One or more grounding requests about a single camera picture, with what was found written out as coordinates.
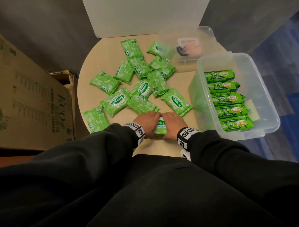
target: white panel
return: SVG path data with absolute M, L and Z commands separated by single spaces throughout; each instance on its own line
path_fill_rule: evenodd
M 168 24 L 199 25 L 209 0 L 83 0 L 99 38 L 155 34 Z

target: hand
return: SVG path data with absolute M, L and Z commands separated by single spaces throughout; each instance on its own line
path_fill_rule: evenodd
M 188 125 L 185 123 L 184 119 L 177 115 L 177 113 L 163 113 L 162 117 L 165 121 L 165 125 L 167 128 L 167 133 L 163 136 L 164 140 L 177 140 L 176 136 L 178 132 L 184 128 L 188 127 Z
M 141 113 L 135 118 L 134 122 L 140 124 L 145 132 L 145 139 L 154 138 L 154 129 L 157 127 L 158 120 L 161 116 L 160 112 Z

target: green wet wipes pack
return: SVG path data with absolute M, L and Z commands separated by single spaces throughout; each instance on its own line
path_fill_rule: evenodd
M 127 58 L 131 57 L 143 57 L 139 46 L 136 43 L 136 39 L 128 39 L 120 42 Z
M 226 106 L 230 104 L 242 104 L 245 101 L 245 96 L 237 92 L 225 92 L 211 94 L 214 106 Z
M 134 75 L 134 69 L 131 64 L 125 60 L 122 60 L 120 67 L 113 78 L 120 80 L 128 85 L 131 85 L 131 79 Z
M 215 107 L 219 119 L 225 119 L 235 116 L 244 116 L 248 114 L 247 108 L 243 104 Z
M 165 121 L 163 117 L 160 117 L 157 127 L 154 130 L 154 134 L 165 135 L 166 133 L 167 133 L 167 129 L 166 129 Z
M 107 111 L 107 113 L 113 117 L 121 109 L 126 107 L 130 98 L 131 95 L 128 89 L 126 87 L 122 87 L 100 103 L 103 105 L 103 108 Z
M 156 41 L 154 41 L 152 43 L 152 45 L 150 45 L 150 47 L 147 50 L 147 53 L 161 57 L 161 55 L 159 53 L 159 50 L 158 50 L 158 46 L 157 46 L 157 42 Z
M 103 131 L 110 125 L 107 116 L 102 108 L 102 105 L 99 105 L 92 110 L 85 111 L 83 112 L 83 114 L 88 123 L 91 133 Z
M 137 91 L 142 94 L 147 99 L 149 98 L 150 94 L 152 93 L 152 89 L 150 87 L 150 83 L 147 78 L 142 78 L 139 80 L 139 82 L 135 85 L 135 87 L 132 89 L 130 94 L 134 94 L 135 91 Z
M 100 71 L 99 74 L 89 82 L 89 84 L 94 85 L 106 92 L 108 95 L 111 95 L 117 89 L 120 82 L 103 71 Z
M 181 96 L 174 88 L 171 88 L 168 92 L 162 95 L 161 99 L 179 116 L 184 116 L 192 109 L 192 106 L 186 102 L 183 96 Z
M 249 129 L 254 126 L 252 120 L 248 116 L 231 117 L 220 120 L 222 129 L 225 132 Z
M 235 78 L 235 73 L 232 70 L 222 70 L 215 72 L 205 72 L 208 83 L 218 83 L 231 81 Z
M 161 57 L 156 57 L 152 62 L 149 64 L 149 67 L 152 70 L 161 68 L 161 74 L 165 80 L 176 70 L 176 68 L 170 64 L 167 64 L 165 61 L 162 60 Z
M 166 81 L 162 75 L 162 69 L 156 69 L 147 74 L 147 79 L 150 83 L 150 86 L 153 90 L 154 96 L 163 95 L 169 90 Z
M 135 110 L 138 114 L 141 114 L 142 112 L 147 113 L 148 111 L 157 112 L 159 110 L 159 107 L 155 106 L 138 91 L 135 91 L 132 95 L 131 99 L 128 101 L 128 106 Z
M 146 77 L 146 74 L 151 71 L 146 61 L 142 57 L 130 58 L 128 61 L 132 65 L 138 78 Z
M 220 82 L 220 83 L 208 83 L 208 88 L 211 94 L 220 92 L 236 92 L 240 85 L 237 82 Z

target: plastic container lid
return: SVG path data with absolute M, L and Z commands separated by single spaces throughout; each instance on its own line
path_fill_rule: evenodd
M 241 85 L 237 92 L 246 96 L 244 104 L 254 123 L 250 129 L 225 132 L 221 128 L 204 72 L 228 69 L 235 73 L 233 81 Z M 280 126 L 280 118 L 264 81 L 253 59 L 245 53 L 221 52 L 201 57 L 188 89 L 201 131 L 215 129 L 222 138 L 237 141 L 263 137 Z
M 200 57 L 219 51 L 213 30 L 207 26 L 191 28 L 176 24 L 160 29 L 157 46 L 162 58 L 174 66 L 196 64 Z

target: round wooden table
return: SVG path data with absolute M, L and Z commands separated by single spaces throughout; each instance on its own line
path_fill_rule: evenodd
M 146 51 L 154 42 L 154 40 L 156 40 L 156 36 L 156 34 L 151 34 L 105 38 L 101 39 L 90 51 L 82 65 L 77 85 L 78 104 L 81 116 L 88 130 L 89 127 L 82 112 L 95 108 L 99 105 L 100 101 L 108 97 L 105 92 L 96 86 L 90 85 L 89 82 L 101 70 L 112 77 L 114 76 L 118 70 L 118 67 L 120 66 L 122 59 L 126 60 L 126 55 L 120 44 L 121 41 L 126 39 L 136 39 L 138 46 L 144 54 L 144 59 L 149 64 L 156 56 L 147 54 Z M 219 45 L 219 48 L 222 52 L 226 51 L 221 45 Z M 186 99 L 186 101 L 191 103 L 188 93 L 188 86 L 195 74 L 196 65 L 181 65 L 176 67 L 177 70 L 175 73 L 171 75 L 169 79 L 167 79 L 167 85 L 169 88 L 174 87 L 177 89 L 177 91 Z M 134 74 L 131 85 L 121 83 L 118 86 L 118 89 L 125 86 L 129 91 L 131 91 L 138 80 L 139 79 L 137 75 Z M 164 101 L 162 101 L 160 98 L 154 98 L 153 94 L 150 95 L 149 100 L 160 108 L 159 112 L 172 112 L 171 108 Z M 106 115 L 111 124 L 119 123 L 121 125 L 131 122 L 137 117 L 136 112 L 129 107 L 125 107 L 113 117 L 110 117 L 107 113 Z M 190 110 L 188 113 L 186 113 L 183 118 L 189 127 L 198 128 L 193 110 Z M 142 153 L 180 157 L 180 150 L 181 146 L 178 145 L 176 141 L 164 141 L 162 136 L 157 136 L 155 140 L 144 140 L 142 144 L 138 146 L 133 155 Z

